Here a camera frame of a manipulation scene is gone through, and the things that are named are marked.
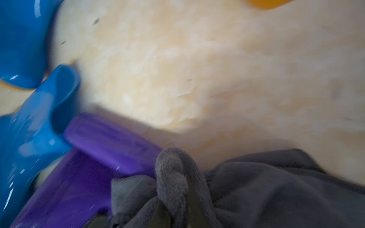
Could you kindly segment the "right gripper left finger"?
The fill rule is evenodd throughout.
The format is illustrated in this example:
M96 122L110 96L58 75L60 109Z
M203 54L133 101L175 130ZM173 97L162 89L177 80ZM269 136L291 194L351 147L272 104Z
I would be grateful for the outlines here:
M107 214L94 215L82 228L108 228L109 216Z

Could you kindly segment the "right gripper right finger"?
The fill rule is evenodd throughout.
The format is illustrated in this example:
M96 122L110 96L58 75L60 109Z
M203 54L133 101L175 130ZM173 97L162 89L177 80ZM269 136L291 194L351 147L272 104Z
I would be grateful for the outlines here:
M186 176L186 180L188 183L188 192L186 195L185 227L209 228L209 222L199 204L199 198L196 195L194 183L189 176Z

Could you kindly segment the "grey cloth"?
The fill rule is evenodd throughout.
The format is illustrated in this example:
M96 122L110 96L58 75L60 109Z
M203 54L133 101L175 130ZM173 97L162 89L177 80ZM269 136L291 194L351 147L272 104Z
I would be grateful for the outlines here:
M323 171L298 149L249 154L202 171L179 148L155 177L111 181L111 228L186 228L189 176L209 228L362 228L365 189Z

